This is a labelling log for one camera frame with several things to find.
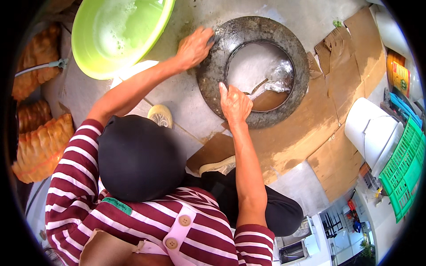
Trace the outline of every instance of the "forearm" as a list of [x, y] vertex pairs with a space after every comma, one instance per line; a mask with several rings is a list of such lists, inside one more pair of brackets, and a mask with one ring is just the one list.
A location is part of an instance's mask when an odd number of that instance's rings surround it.
[[237, 226], [248, 223], [266, 226], [267, 195], [259, 160], [246, 123], [230, 126], [236, 159], [236, 188], [240, 214]]
[[176, 57], [172, 57], [130, 77], [104, 94], [94, 104], [87, 119], [97, 120], [105, 126], [113, 115], [126, 115], [158, 84], [184, 70]]

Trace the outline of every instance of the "green plastic basket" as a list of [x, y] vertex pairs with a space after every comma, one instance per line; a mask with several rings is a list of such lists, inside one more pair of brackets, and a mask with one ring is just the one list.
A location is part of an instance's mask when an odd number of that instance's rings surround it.
[[379, 175], [394, 208], [397, 223], [414, 202], [423, 169], [425, 146], [425, 135], [410, 116], [398, 146]]

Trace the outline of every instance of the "person's right hand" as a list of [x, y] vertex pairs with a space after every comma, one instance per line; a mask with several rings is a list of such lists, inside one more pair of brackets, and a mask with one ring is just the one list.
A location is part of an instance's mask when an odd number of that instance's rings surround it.
[[214, 42], [207, 41], [214, 35], [211, 28], [200, 26], [191, 35], [182, 39], [179, 43], [178, 53], [176, 58], [186, 70], [195, 67], [209, 54]]
[[229, 85], [229, 90], [223, 82], [219, 82], [220, 105], [230, 126], [245, 123], [253, 107], [253, 102], [247, 95], [236, 87]]

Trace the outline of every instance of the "striped shirt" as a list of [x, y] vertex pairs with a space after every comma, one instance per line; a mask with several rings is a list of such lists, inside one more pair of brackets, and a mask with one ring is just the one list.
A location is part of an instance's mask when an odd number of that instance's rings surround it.
[[46, 201], [46, 232], [63, 262], [78, 265], [94, 229], [133, 245], [146, 240], [166, 250], [165, 238], [179, 213], [190, 209], [194, 219], [179, 240], [179, 257], [195, 265], [271, 265], [273, 232], [260, 225], [243, 225], [233, 237], [226, 216], [203, 189], [179, 187], [150, 202], [118, 201], [106, 190], [98, 193], [97, 137], [102, 131], [99, 122], [84, 121], [52, 175]]

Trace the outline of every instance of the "beige shoe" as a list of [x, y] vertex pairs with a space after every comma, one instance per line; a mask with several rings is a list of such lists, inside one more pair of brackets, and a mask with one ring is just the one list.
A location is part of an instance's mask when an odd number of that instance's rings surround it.
[[157, 104], [151, 107], [148, 112], [148, 118], [157, 123], [159, 126], [165, 126], [168, 128], [173, 127], [172, 113], [170, 113], [170, 110], [162, 104]]
[[226, 158], [222, 162], [205, 164], [200, 167], [199, 172], [200, 172], [200, 176], [204, 172], [213, 172], [213, 171], [218, 171], [224, 175], [227, 175], [232, 169], [235, 168], [235, 166], [236, 164], [235, 164], [235, 155], [234, 155], [229, 158]]

